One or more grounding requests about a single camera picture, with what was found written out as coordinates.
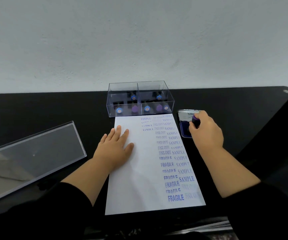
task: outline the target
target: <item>clear acrylic box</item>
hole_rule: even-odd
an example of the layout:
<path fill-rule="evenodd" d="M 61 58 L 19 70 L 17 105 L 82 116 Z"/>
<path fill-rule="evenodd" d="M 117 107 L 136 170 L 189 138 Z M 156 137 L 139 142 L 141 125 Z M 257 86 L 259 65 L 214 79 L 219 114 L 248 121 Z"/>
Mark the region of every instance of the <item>clear acrylic box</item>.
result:
<path fill-rule="evenodd" d="M 109 117 L 172 113 L 174 98 L 164 81 L 110 83 Z"/>
<path fill-rule="evenodd" d="M 0 198 L 86 156 L 73 121 L 0 146 Z"/>

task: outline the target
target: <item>black table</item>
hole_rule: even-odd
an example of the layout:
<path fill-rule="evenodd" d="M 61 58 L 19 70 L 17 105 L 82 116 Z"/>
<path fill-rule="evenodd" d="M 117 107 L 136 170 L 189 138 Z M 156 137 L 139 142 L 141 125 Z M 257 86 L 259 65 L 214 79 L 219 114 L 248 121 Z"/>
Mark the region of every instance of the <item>black table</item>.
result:
<path fill-rule="evenodd" d="M 288 91 L 288 88 L 173 89 L 173 114 L 177 120 L 178 109 L 206 110 L 222 128 L 224 148 L 236 156 L 288 100 L 288 93 L 284 90 Z M 114 126 L 114 119 L 109 118 L 107 114 L 106 97 L 106 91 L 0 94 L 0 146 L 74 121 L 88 158 L 91 158 L 102 135 Z M 224 215 L 219 206 L 220 196 L 192 140 L 183 139 L 183 143 L 205 197 L 207 210 L 193 210 L 190 211 L 191 214 L 187 214 L 184 209 L 174 209 L 169 210 L 171 213 L 168 215 L 179 215 L 179 219 L 184 217 L 185 220 L 190 218 L 189 216 L 195 220 L 206 216 Z M 0 199 L 0 213 L 19 203 L 37 199 L 45 189 L 66 177 L 85 161 L 86 159 L 83 159 L 71 164 Z M 95 212 L 102 219 L 105 219 L 103 216 L 107 182 L 94 206 Z M 154 212 L 134 214 L 133 220 L 152 218 Z"/>

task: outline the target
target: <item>left hand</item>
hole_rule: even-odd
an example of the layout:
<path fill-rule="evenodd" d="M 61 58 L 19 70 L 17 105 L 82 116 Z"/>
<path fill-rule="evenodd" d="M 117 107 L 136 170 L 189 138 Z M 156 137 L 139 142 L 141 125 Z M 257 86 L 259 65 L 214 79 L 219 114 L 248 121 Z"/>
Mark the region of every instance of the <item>left hand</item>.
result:
<path fill-rule="evenodd" d="M 93 158 L 98 158 L 103 161 L 110 172 L 122 166 L 132 154 L 134 143 L 130 143 L 124 149 L 126 139 L 129 135 L 129 130 L 121 135 L 122 127 L 120 125 L 112 128 L 108 135 L 103 135 L 101 141 L 98 143 L 97 149 L 94 152 Z"/>

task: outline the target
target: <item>forearm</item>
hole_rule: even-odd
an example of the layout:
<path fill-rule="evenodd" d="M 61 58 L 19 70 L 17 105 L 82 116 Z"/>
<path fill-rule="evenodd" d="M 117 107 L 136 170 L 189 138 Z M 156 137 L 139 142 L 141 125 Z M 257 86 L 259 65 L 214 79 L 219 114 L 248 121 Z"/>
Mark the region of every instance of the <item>forearm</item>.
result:
<path fill-rule="evenodd" d="M 80 189 L 95 204 L 111 169 L 100 158 L 92 158 L 62 180 Z"/>
<path fill-rule="evenodd" d="M 260 179 L 223 148 L 200 151 L 214 184 L 225 198 L 260 183 Z"/>

